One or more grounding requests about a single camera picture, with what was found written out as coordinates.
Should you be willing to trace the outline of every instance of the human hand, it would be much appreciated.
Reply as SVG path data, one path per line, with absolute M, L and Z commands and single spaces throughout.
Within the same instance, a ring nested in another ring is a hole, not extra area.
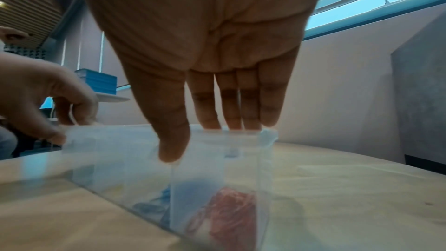
M 15 44 L 29 37 L 29 34 L 11 27 L 0 26 L 0 40 L 4 43 Z
M 27 135 L 62 145 L 65 135 L 39 110 L 48 96 L 53 97 L 60 124 L 73 124 L 71 104 L 78 124 L 94 122 L 98 99 L 76 74 L 54 63 L 0 53 L 0 115 Z
M 159 156 L 181 157 L 190 136 L 187 81 L 198 120 L 218 129 L 214 77 L 230 129 L 279 118 L 317 0 L 86 0 L 121 60 Z

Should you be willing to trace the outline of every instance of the crumpled red plastic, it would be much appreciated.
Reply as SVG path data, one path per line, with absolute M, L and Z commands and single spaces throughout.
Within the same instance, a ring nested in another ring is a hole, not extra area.
M 226 251 L 253 251 L 256 248 L 256 198 L 253 193 L 224 187 L 201 208 L 186 226 L 193 237 L 205 220 L 209 235 Z

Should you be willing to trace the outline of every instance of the slatted wooden ceiling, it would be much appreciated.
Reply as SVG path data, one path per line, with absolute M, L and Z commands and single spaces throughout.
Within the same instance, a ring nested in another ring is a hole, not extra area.
M 54 0 L 0 0 L 0 26 L 9 26 L 33 36 L 23 40 L 22 47 L 37 48 L 61 18 Z

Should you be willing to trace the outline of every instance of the light wood tabletop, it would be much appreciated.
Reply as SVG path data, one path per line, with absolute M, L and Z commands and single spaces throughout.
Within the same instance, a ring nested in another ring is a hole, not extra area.
M 445 250 L 446 176 L 300 145 L 274 147 L 263 250 Z M 194 251 L 65 180 L 60 152 L 0 162 L 2 251 Z

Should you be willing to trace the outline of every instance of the clear plastic box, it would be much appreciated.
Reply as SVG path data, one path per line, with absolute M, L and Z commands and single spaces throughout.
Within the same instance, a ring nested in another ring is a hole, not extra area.
M 74 126 L 62 153 L 72 181 L 216 250 L 259 250 L 269 220 L 277 132 L 191 126 L 175 165 L 158 160 L 149 125 Z

